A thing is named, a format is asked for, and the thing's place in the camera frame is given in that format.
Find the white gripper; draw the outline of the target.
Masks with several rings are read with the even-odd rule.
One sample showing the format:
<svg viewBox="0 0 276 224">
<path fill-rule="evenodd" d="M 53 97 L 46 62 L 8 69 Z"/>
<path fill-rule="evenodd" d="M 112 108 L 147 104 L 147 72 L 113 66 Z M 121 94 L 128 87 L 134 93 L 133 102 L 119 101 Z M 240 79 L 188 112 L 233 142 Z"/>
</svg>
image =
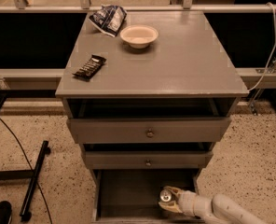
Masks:
<svg viewBox="0 0 276 224">
<path fill-rule="evenodd" d="M 173 213 L 182 213 L 189 217 L 205 218 L 213 214 L 211 199 L 192 191 L 183 191 L 177 187 L 166 186 L 164 189 L 169 190 L 172 193 L 172 199 L 177 198 L 177 202 L 159 202 L 162 209 Z"/>
</svg>

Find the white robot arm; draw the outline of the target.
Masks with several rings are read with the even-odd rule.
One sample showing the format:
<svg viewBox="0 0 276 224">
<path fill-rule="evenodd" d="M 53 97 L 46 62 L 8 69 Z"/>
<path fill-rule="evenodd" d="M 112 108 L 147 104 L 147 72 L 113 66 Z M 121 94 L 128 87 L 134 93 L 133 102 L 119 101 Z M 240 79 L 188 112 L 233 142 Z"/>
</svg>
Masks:
<svg viewBox="0 0 276 224">
<path fill-rule="evenodd" d="M 210 199 L 190 190 L 165 186 L 159 194 L 159 206 L 187 217 L 200 217 L 206 224 L 268 224 L 224 194 Z"/>
</svg>

